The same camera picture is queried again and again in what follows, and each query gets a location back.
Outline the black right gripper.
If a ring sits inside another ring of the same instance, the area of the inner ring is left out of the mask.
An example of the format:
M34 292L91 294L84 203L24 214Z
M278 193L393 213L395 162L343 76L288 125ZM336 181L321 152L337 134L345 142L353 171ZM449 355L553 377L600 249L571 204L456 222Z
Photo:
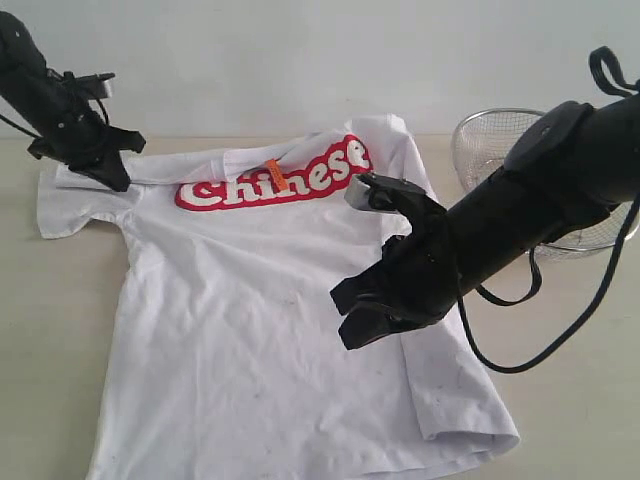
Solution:
M338 334L347 350L440 321L457 296L480 284L480 220L446 214L413 226L385 221L382 260L340 281L330 296L346 315Z

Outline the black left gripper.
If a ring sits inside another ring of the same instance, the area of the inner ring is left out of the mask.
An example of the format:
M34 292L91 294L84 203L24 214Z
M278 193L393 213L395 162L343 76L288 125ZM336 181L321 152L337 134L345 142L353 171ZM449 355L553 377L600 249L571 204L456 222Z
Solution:
M115 192L126 192L131 180L119 151L141 153L146 146L142 134L112 128L103 100L86 100L71 92L60 75L29 74L27 84L38 107L32 121L41 136L34 143L36 152Z

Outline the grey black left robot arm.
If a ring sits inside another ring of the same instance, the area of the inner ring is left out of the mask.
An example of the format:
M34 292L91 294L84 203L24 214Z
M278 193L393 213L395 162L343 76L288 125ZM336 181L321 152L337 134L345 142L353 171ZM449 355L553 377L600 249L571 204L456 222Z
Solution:
M47 157L107 188L126 191L131 180L121 153L143 151L138 131L113 126L103 101L112 96L112 72L76 76L47 65L23 22L1 13L1 98L33 129L1 120L30 136L28 152Z

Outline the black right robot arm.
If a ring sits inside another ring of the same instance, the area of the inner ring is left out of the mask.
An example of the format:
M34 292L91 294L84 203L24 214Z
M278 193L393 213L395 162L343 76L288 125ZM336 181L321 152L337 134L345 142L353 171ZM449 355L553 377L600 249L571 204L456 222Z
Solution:
M574 101L554 108L450 208L409 181L356 176L348 203L398 213L411 231L388 239L378 262L332 289L344 346L359 349L439 322L459 297L525 251L607 219L638 192L634 95L599 109Z

